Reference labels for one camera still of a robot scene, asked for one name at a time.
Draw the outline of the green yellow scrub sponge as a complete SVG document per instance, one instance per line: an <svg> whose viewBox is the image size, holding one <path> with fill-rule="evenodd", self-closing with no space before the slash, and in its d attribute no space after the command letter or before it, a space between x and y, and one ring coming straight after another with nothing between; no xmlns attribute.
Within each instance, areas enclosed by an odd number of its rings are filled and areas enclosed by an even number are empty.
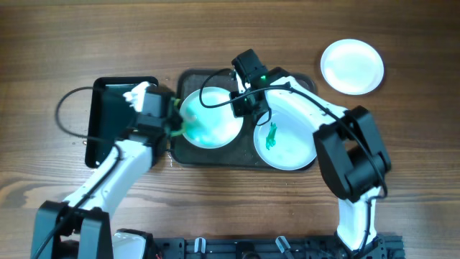
<svg viewBox="0 0 460 259"><path fill-rule="evenodd" d="M172 99L172 128L170 130L171 137L177 137L186 133L187 127L197 120L196 115L181 115L180 105L182 104L181 99Z"/></svg>

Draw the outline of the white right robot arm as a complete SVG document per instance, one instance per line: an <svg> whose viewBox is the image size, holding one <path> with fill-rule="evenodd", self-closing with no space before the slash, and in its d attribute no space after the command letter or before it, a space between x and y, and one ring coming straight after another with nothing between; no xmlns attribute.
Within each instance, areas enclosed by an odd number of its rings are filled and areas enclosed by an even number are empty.
<svg viewBox="0 0 460 259"><path fill-rule="evenodd" d="M239 90L231 102L237 110L274 109L313 127L322 178L339 200L336 234L355 257L363 256L377 236L374 205L387 196L385 174L391 169L371 113L362 106L346 109L331 104L281 68L235 67L234 76Z"/></svg>

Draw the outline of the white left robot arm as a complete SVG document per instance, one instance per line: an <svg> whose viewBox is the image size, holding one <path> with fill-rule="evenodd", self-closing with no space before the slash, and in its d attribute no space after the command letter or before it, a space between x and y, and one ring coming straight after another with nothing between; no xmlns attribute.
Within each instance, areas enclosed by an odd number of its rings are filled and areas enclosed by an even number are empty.
<svg viewBox="0 0 460 259"><path fill-rule="evenodd" d="M116 239L110 220L182 127L175 107L138 113L119 136L107 141L110 153L80 188L61 202L46 201L39 208L32 258L147 258L150 239L141 234Z"/></svg>

